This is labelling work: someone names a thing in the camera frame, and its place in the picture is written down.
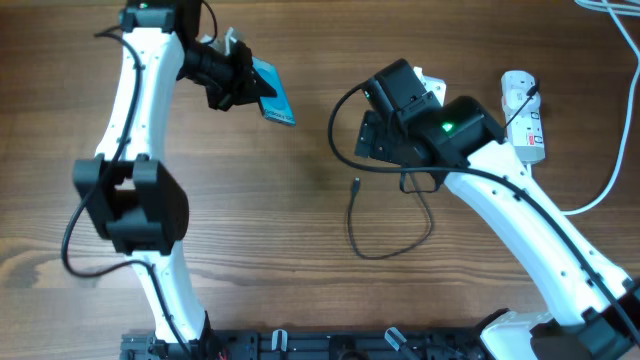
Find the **blue screen smartphone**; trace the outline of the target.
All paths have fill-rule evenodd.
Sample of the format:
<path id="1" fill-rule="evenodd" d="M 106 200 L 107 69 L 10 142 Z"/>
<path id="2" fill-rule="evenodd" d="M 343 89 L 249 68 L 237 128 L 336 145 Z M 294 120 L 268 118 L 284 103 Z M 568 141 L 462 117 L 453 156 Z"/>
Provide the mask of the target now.
<path id="1" fill-rule="evenodd" d="M 295 126 L 293 110 L 289 104 L 277 68 L 257 57 L 253 58 L 253 67 L 257 74 L 265 80 L 276 92 L 274 97 L 261 97 L 259 106 L 262 116 L 270 121 Z"/>

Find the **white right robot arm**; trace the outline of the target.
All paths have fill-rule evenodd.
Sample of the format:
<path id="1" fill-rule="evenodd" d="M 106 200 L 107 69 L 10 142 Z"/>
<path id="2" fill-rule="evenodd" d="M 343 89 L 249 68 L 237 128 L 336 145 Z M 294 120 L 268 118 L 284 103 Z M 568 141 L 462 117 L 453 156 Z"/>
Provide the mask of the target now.
<path id="1" fill-rule="evenodd" d="M 638 344 L 638 285 L 561 213 L 475 99 L 443 103 L 402 59 L 362 91 L 371 108 L 356 154 L 429 173 L 485 220 L 545 301 L 542 312 L 501 310 L 485 321 L 480 339 L 492 357 L 617 359 Z"/>

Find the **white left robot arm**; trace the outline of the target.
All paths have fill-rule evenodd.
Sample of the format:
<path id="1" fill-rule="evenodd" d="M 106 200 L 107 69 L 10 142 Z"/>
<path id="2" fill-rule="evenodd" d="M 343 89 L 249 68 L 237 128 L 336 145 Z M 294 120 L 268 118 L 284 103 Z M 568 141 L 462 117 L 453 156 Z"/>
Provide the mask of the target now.
<path id="1" fill-rule="evenodd" d="M 79 160 L 78 213 L 136 273 L 155 329 L 121 349 L 125 359 L 217 359 L 223 352 L 193 289 L 184 257 L 185 191 L 164 164 L 176 83 L 202 86 L 208 106 L 226 111 L 285 101 L 279 77 L 233 32 L 199 41 L 204 1 L 130 1 L 104 36 L 123 49 L 114 107 L 95 155 Z"/>

